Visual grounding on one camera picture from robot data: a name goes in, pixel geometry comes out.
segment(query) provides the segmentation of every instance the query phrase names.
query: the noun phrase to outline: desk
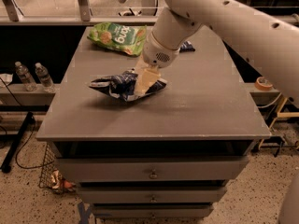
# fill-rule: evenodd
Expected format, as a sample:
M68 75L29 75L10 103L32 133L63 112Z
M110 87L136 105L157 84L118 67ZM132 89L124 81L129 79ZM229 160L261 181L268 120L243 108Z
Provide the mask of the desk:
M125 103L87 84L138 58L96 47L88 32L36 138L97 217L206 217L271 135L222 41L203 27L189 39L196 52L161 70L163 91Z

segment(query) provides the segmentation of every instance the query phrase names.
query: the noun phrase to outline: crumpled black bag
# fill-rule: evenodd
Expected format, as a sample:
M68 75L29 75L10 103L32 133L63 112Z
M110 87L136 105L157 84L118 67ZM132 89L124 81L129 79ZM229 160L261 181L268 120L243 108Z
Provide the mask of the crumpled black bag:
M101 77L90 82L89 87L100 91L108 96L126 102L149 96L166 87L164 79L157 80L143 96L134 95L135 84L138 74L134 69L123 72L120 75Z

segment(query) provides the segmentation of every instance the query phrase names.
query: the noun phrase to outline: plastic bottle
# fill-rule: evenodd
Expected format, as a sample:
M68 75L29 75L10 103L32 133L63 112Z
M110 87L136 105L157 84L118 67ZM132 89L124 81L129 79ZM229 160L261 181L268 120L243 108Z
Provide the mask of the plastic bottle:
M51 76L49 75L48 69L41 63L36 63L36 74L39 78L40 83L44 87L44 91L55 93L55 85Z
M35 91L37 88L36 81L31 76L27 66L20 62L15 62L15 65L16 73L23 85L25 86L25 89L28 91Z

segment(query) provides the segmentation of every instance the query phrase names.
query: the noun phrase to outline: terrazzo floor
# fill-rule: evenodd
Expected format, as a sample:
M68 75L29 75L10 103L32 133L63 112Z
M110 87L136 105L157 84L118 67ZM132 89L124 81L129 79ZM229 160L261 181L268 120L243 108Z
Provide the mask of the terrazzo floor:
M0 125L7 125L7 115ZM13 117L14 123L9 123L9 129L18 129L18 121ZM31 128L25 133L21 145L29 139L27 145L18 156L21 166L31 167L40 165L45 154L46 143L38 142L35 134L43 119L43 115L35 115L36 126L31 134ZM275 124L275 132L284 134L289 145L294 145L299 137L297 123L279 121ZM0 149L0 162L5 157L9 142ZM276 148L262 148L257 153L249 154L249 164L238 176L227 184L227 193L218 202L214 203L214 211L210 216L199 220L194 218L183 219L123 219L106 220L106 224L276 224L278 213L284 195L293 177L299 170L299 152L292 146L285 146L274 157ZM23 169L15 160L12 161L9 174L0 174L0 224L8 223L79 223L82 212L79 207L83 205L76 192L54 194L50 189L41 189L41 168ZM82 224L99 224L100 219L93 215L83 218Z

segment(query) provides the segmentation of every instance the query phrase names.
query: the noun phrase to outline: green chip bag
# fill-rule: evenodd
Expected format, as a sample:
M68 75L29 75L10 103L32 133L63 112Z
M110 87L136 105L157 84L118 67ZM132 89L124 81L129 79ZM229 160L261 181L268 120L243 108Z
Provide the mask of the green chip bag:
M111 22L94 25L87 38L101 48L139 56L146 40L147 26L131 27Z

